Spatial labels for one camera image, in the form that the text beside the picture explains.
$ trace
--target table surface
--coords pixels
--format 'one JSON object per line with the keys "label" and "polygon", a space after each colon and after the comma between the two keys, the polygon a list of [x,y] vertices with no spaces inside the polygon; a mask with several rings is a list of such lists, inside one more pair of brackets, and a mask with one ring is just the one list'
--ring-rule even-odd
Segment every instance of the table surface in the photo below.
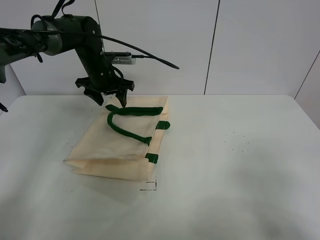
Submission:
{"label": "table surface", "polygon": [[320,131],[281,95],[170,96],[157,188],[64,164],[101,107],[23,96],[0,116],[2,240],[315,240]]}

